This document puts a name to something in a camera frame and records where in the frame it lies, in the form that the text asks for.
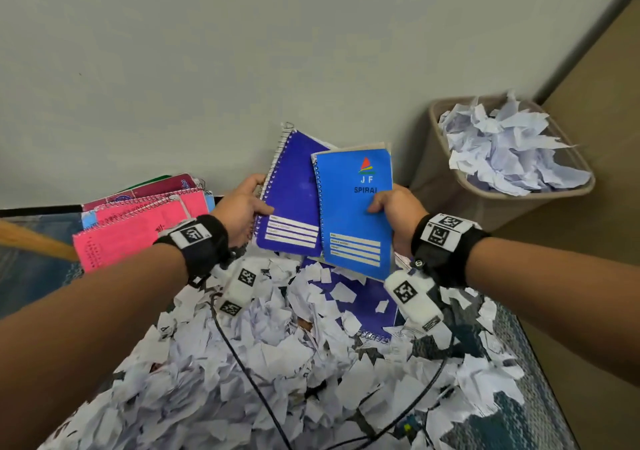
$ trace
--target patterned tablecloth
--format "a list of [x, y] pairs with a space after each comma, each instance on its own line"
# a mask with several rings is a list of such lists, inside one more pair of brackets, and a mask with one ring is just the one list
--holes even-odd
[[[77, 213], [6, 220], [67, 243], [71, 242], [71, 235], [81, 229]], [[0, 317], [68, 284], [81, 274], [77, 263], [0, 247]], [[462, 356], [465, 352], [479, 356], [481, 343], [477, 334], [481, 327], [476, 317], [481, 300], [466, 310], [461, 310], [456, 300], [452, 300], [452, 304], [457, 324], [453, 332], [461, 341], [461, 350], [454, 356]], [[525, 376], [518, 381], [518, 386], [525, 404], [520, 406], [500, 393], [497, 400], [501, 411], [487, 418], [471, 417], [464, 424], [455, 424], [444, 441], [457, 449], [577, 449], [520, 322], [507, 309], [498, 307], [495, 332], [512, 349], [524, 369]], [[427, 339], [416, 344], [415, 352], [423, 357], [439, 358], [442, 352], [430, 338]]]

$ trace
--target white wall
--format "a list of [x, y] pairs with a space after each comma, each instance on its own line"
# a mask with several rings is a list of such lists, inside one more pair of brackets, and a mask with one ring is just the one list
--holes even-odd
[[394, 144], [437, 97], [532, 95], [612, 0], [0, 0], [0, 208], [265, 171], [278, 124]]

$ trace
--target wooden stick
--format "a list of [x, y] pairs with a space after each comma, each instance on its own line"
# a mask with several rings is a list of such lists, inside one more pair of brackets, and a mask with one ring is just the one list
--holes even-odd
[[63, 260], [78, 261], [73, 246], [3, 220], [0, 220], [0, 244]]

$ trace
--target wall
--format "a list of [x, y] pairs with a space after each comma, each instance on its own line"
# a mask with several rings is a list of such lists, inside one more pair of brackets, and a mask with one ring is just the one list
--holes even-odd
[[[639, 51], [633, 0], [544, 104], [593, 167], [595, 189], [545, 204], [499, 236], [640, 264]], [[617, 303], [603, 310], [615, 317]], [[640, 389], [524, 327], [581, 448], [637, 447]]]
[[431, 99], [531, 96], [611, 1], [0, 0], [0, 208], [166, 172], [222, 192], [281, 121], [392, 142], [406, 183]]

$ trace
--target beige trash bin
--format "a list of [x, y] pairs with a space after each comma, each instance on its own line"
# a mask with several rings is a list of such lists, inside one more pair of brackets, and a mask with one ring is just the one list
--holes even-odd
[[[438, 127], [440, 115], [451, 110], [456, 103], [468, 105], [473, 97], [444, 98], [433, 101], [429, 106], [429, 132], [420, 165], [409, 186], [411, 192], [430, 213], [447, 213], [474, 220], [486, 229], [494, 230], [512, 219], [522, 216], [544, 203], [561, 197], [584, 196], [593, 190], [595, 176], [582, 155], [575, 147], [558, 149], [557, 163], [591, 172], [591, 179], [584, 186], [558, 192], [531, 192], [526, 196], [509, 196], [501, 192], [487, 192], [468, 182], [466, 174], [449, 168], [449, 144]], [[506, 95], [482, 96], [479, 102], [487, 112], [500, 108], [507, 100]], [[532, 112], [544, 110], [531, 101], [521, 100], [520, 110], [529, 108]], [[560, 137], [565, 144], [572, 145], [567, 136], [548, 117], [549, 125], [545, 135]]]

